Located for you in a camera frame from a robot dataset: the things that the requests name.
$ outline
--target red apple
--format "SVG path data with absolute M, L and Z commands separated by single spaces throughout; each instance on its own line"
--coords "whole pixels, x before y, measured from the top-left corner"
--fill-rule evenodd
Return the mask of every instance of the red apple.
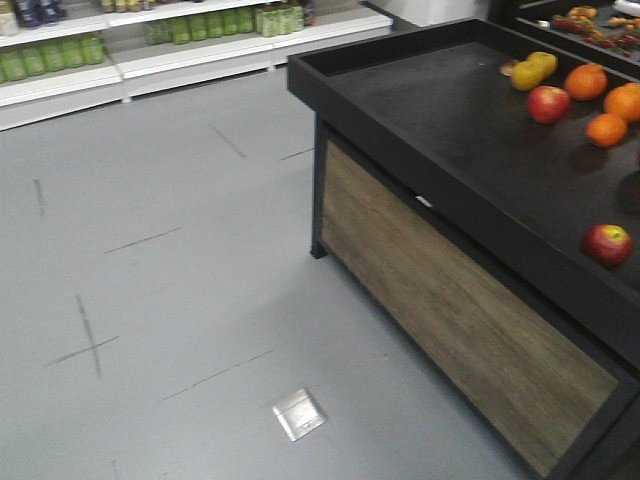
M 538 123 L 556 123 L 571 106 L 571 97 L 566 90 L 549 85 L 541 85 L 529 92 L 527 111 Z
M 599 223 L 587 229 L 582 236 L 582 252 L 603 267 L 620 265 L 631 250 L 631 236 L 618 225 Z

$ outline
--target floor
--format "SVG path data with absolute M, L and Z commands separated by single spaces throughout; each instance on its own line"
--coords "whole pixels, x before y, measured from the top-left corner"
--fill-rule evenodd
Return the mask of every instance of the floor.
M 312 157 L 286 69 L 2 133 L 1 480 L 533 478 L 308 254 Z

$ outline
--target shelf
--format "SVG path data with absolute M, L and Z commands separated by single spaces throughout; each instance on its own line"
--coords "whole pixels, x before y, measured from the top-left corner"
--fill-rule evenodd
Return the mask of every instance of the shelf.
M 200 3 L 184 1 L 166 5 L 156 5 L 153 10 L 107 13 L 104 16 L 109 27 L 120 27 L 135 23 L 151 22 L 153 20 L 163 20 L 165 18 L 181 17 L 183 15 L 225 10 L 227 8 L 261 5 L 263 3 L 264 1 L 262 0 L 204 0 Z
M 97 32 L 108 27 L 105 15 L 89 3 L 76 3 L 67 6 L 69 17 L 55 25 L 41 25 L 37 28 L 20 29 L 20 33 L 11 37 L 0 37 L 0 48 L 39 42 L 52 38 L 67 37 L 87 32 Z
M 165 43 L 111 54 L 123 79 L 191 67 L 230 57 L 264 52 L 272 47 L 268 38 L 247 33 L 229 35 L 185 45 Z
M 270 38 L 249 33 L 185 45 L 147 46 L 141 36 L 142 26 L 134 25 L 256 3 L 263 2 L 183 2 L 161 5 L 150 12 L 100 14 L 86 16 L 84 20 L 65 20 L 58 26 L 41 27 L 43 32 L 39 37 L 34 35 L 40 29 L 30 31 L 28 41 L 105 30 L 109 61 L 95 67 L 62 70 L 0 85 L 0 131 L 101 103 L 126 102 L 147 93 L 271 69 L 285 63 L 288 55 L 377 37 L 391 30 L 389 17 L 360 5 L 321 14 L 316 17 L 316 25 Z M 0 40 L 11 41 L 14 45 L 27 41 L 19 42 L 18 37 Z
M 121 80 L 120 72 L 109 60 L 100 65 L 46 73 L 19 82 L 2 84 L 0 87 L 0 107 L 119 84 Z

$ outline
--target metal floor plate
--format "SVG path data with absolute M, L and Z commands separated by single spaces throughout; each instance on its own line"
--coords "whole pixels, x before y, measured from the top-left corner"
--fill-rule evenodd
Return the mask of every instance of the metal floor plate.
M 292 442 L 327 421 L 315 398 L 306 388 L 301 388 L 279 401 L 272 410 Z

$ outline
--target wooden panel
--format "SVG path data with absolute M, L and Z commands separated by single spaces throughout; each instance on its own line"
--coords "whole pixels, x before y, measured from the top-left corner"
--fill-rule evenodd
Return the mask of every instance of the wooden panel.
M 617 380 L 329 142 L 321 239 L 547 476 Z

